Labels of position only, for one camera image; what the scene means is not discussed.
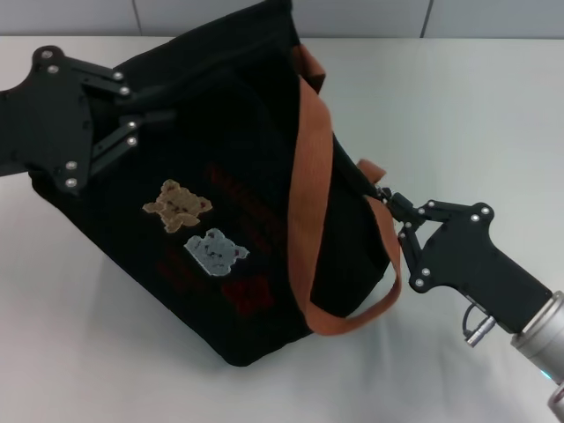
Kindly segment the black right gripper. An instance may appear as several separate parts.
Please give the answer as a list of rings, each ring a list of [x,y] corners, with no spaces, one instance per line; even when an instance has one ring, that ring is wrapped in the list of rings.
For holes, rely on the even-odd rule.
[[[491,316],[507,333],[521,332],[553,292],[494,246],[494,210],[429,200],[416,207],[400,193],[387,201],[404,223],[398,240],[417,293],[446,286]]]

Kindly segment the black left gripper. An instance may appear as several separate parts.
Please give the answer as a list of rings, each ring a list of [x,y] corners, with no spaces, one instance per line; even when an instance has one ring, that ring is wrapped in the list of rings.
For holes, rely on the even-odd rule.
[[[152,112],[120,117],[118,128],[93,144],[91,99]],[[1,175],[41,171],[57,189],[76,195],[89,177],[139,144],[141,129],[174,123],[175,110],[163,87],[135,91],[124,72],[55,46],[38,48],[25,80],[1,92]]]

